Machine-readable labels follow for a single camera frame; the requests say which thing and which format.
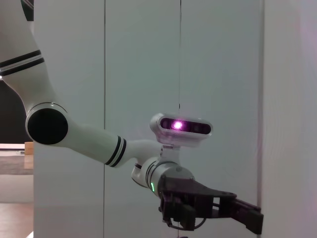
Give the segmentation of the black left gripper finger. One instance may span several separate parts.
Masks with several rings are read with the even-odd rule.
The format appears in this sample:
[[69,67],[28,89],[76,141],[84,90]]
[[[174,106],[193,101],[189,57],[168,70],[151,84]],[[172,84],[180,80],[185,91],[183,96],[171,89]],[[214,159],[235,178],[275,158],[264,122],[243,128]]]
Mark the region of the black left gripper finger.
[[237,210],[237,211],[240,211],[240,210],[244,210],[244,211],[253,210],[256,212],[261,211],[261,207],[256,206],[256,205],[252,205],[252,204],[245,202],[243,200],[240,200],[238,198],[234,199],[234,207],[235,207],[235,210]]
[[231,218],[244,224],[246,229],[256,235],[262,234],[264,215],[257,211],[238,211],[231,215]]

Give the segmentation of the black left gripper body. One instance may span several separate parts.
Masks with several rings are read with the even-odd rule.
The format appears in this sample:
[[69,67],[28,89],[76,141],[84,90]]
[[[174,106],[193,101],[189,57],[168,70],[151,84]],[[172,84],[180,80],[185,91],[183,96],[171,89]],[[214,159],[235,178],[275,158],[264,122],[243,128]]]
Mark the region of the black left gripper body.
[[208,188],[194,179],[161,176],[158,195],[162,221],[173,229],[197,229],[207,219],[229,218],[232,192]]

